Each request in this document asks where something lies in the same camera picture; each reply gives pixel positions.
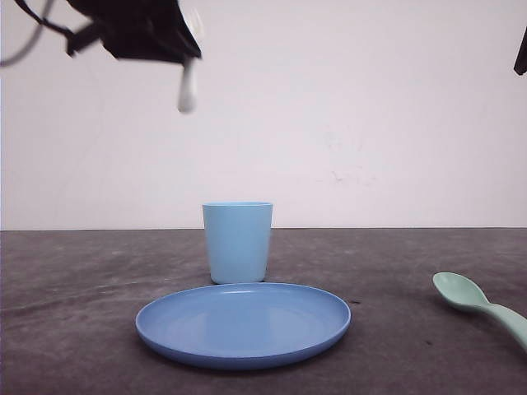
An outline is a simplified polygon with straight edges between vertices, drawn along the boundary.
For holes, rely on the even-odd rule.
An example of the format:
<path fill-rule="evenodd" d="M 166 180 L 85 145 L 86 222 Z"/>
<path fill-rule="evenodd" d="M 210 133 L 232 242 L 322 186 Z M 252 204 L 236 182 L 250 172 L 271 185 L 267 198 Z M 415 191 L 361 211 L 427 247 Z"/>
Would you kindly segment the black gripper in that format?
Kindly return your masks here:
<path fill-rule="evenodd" d="M 177 1 L 71 1 L 91 23 L 67 37 L 66 52 L 73 56 L 99 40 L 121 59 L 182 64 L 201 58 Z"/>
<path fill-rule="evenodd" d="M 518 76 L 527 72 L 527 30 L 524 32 L 513 70 Z"/>

